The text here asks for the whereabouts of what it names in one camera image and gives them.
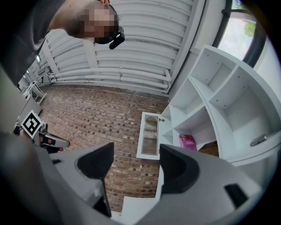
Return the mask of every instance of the window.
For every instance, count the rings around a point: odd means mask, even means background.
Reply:
[[[266,41],[265,32],[240,0],[227,0],[222,13],[213,46],[254,67]]]
[[[40,61],[41,61],[41,58],[40,58],[39,55],[36,57],[36,60],[37,60],[37,62],[40,62]]]

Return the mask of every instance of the white wall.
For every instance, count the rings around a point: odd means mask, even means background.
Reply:
[[[268,38],[254,70],[271,86],[281,101],[281,66]]]
[[[181,87],[183,81],[188,76],[203,45],[213,44],[223,17],[221,11],[225,8],[225,2],[226,0],[205,1],[203,14],[195,38],[193,40],[191,49],[184,61],[184,64],[177,76],[176,81],[173,83],[169,91],[169,96],[171,100],[175,96],[179,88]]]

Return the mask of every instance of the white shelf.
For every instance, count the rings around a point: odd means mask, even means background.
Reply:
[[[215,131],[210,118],[208,118],[198,126],[194,127],[193,129],[188,129],[184,127],[182,129],[174,128],[173,144],[178,147],[180,147],[180,134],[192,135],[195,140],[197,150],[202,148],[205,144],[214,142],[216,140]]]
[[[211,97],[210,103],[223,109],[227,108],[248,89],[247,77],[247,73],[236,66],[224,84]]]
[[[167,132],[163,133],[162,136],[172,136],[173,135],[173,129],[170,128]]]
[[[214,64],[218,54],[225,58],[225,66],[220,68]],[[220,157],[237,165],[240,160],[252,163],[262,159],[281,144],[281,103],[277,96],[252,68],[233,56],[212,47],[205,48],[200,56],[189,80],[211,117]],[[205,74],[203,63],[209,68]],[[251,147],[251,141],[262,134],[267,140]]]
[[[189,114],[187,114],[184,118],[177,117],[177,120],[174,123],[173,128],[192,129],[200,125],[208,118],[209,118],[208,112],[202,102],[194,110],[192,110]]]
[[[166,107],[166,109],[161,114],[163,117],[171,121],[171,112],[169,105]]]
[[[180,146],[179,135],[188,134],[199,150],[217,140],[220,158],[234,165],[254,163],[281,147],[281,102],[272,88],[247,64],[213,47],[204,46],[158,117],[165,119],[159,144]],[[262,134],[267,140],[251,147]]]
[[[235,62],[206,48],[200,53],[190,76],[205,84],[211,92],[215,92],[235,66]]]

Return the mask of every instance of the pink box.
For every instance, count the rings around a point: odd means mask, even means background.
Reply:
[[[182,148],[187,148],[190,150],[197,151],[195,140],[191,135],[180,134],[179,137],[180,137],[180,146]]]

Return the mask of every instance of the brick wall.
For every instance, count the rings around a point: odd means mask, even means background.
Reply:
[[[142,112],[162,113],[168,99],[108,87],[51,86],[40,117],[49,132],[71,142],[67,150],[114,142],[114,163],[105,186],[111,210],[124,196],[154,197],[159,161],[136,158]]]

